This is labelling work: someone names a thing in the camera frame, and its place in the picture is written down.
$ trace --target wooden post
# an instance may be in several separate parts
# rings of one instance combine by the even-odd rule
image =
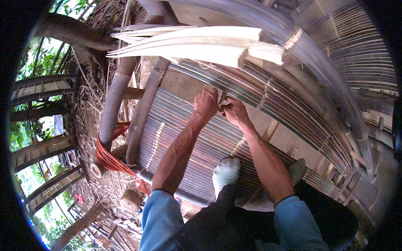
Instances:
[[[265,130],[264,135],[262,136],[263,140],[269,142],[274,135],[276,129],[278,128],[279,122],[276,120],[272,120],[269,124],[268,128]]]
[[[170,61],[165,58],[158,58],[158,61],[145,84],[145,92],[142,99],[138,101],[135,106],[133,119],[131,120],[129,128],[129,144],[126,155],[126,161],[128,164],[135,164],[139,141],[141,140],[142,131],[144,130],[148,113],[151,109],[152,102],[163,75],[168,69],[169,63]]]

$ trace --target tree trunk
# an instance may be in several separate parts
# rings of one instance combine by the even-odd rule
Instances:
[[[38,120],[45,116],[53,116],[65,113],[66,108],[63,107],[63,104],[56,103],[39,109],[13,112],[10,115],[10,123],[17,121]]]
[[[45,13],[39,20],[35,37],[51,37],[69,45],[107,51],[116,48],[114,39],[102,36],[100,31],[72,17],[56,13]]]
[[[69,226],[64,233],[57,238],[50,250],[62,251],[72,238],[94,222],[104,208],[105,207],[101,203],[94,204],[82,218],[78,219],[73,225]]]

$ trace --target red rope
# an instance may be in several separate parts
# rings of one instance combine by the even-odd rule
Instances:
[[[115,131],[113,133],[113,139],[115,140],[118,136],[122,135],[130,126],[130,122],[118,122],[115,127]],[[128,173],[132,176],[136,176],[133,170],[130,169],[129,165],[123,164],[121,161],[115,159],[102,145],[98,140],[96,141],[96,151],[95,151],[95,160],[98,165],[103,166],[104,168],[111,171],[122,171]]]

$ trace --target person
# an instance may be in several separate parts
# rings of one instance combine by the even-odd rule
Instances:
[[[257,133],[242,102],[226,97],[229,104],[219,107],[217,100],[215,88],[204,89],[195,97],[194,112],[187,125],[163,156],[142,212],[139,249],[342,250],[347,247],[357,231],[353,214],[303,180],[294,180],[293,187],[285,165]],[[231,158],[222,160],[213,172],[216,202],[202,208],[184,224],[173,194],[183,179],[201,129],[218,111],[244,133],[259,180],[268,191],[275,212],[247,211],[234,205],[240,162]]]

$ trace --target tree branch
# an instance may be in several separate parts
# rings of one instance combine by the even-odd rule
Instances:
[[[57,238],[50,250],[62,251],[72,238],[94,222],[104,208],[105,207],[101,203],[94,204],[82,218],[78,219],[73,225],[69,226],[64,233]]]
[[[62,52],[62,49],[63,49],[63,47],[64,47],[65,44],[66,44],[66,43],[63,42],[63,43],[61,44],[59,50],[57,51],[57,54],[56,54],[56,56],[55,56],[55,58],[54,58],[54,61],[53,61],[53,64],[52,64],[51,67],[50,67],[49,75],[52,75],[52,74],[53,74],[54,67],[56,66],[57,60],[59,59],[60,53]]]
[[[41,53],[41,48],[42,48],[42,44],[43,44],[44,40],[45,40],[45,38],[42,37],[41,42],[39,43],[38,52],[36,53],[35,61],[33,63],[33,70],[32,70],[31,77],[35,76],[36,66],[38,64],[39,54]]]

